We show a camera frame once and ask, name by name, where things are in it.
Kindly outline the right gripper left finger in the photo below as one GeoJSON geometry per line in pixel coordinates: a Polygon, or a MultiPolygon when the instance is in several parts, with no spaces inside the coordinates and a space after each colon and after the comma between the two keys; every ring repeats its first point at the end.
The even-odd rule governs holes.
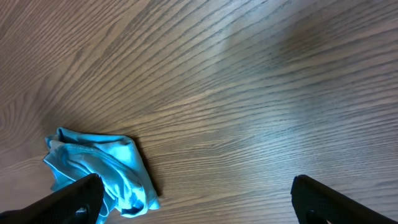
{"type": "Polygon", "coordinates": [[[1,213],[1,224],[95,224],[103,204],[104,186],[90,174],[20,210],[1,213]]]}

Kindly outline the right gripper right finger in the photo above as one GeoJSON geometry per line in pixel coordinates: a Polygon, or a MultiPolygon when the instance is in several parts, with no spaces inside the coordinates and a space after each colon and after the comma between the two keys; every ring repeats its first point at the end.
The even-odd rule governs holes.
{"type": "Polygon", "coordinates": [[[294,178],[290,194],[300,224],[397,224],[307,175],[294,178]]]}

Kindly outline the light blue printed t-shirt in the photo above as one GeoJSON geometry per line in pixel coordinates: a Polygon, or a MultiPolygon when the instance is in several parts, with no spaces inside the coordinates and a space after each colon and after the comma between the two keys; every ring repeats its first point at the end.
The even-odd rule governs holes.
{"type": "Polygon", "coordinates": [[[113,210],[134,218],[160,208],[157,192],[134,141],[123,135],[87,134],[58,128],[45,138],[50,167],[58,191],[92,173],[104,185],[97,222],[105,223],[113,210]]]}

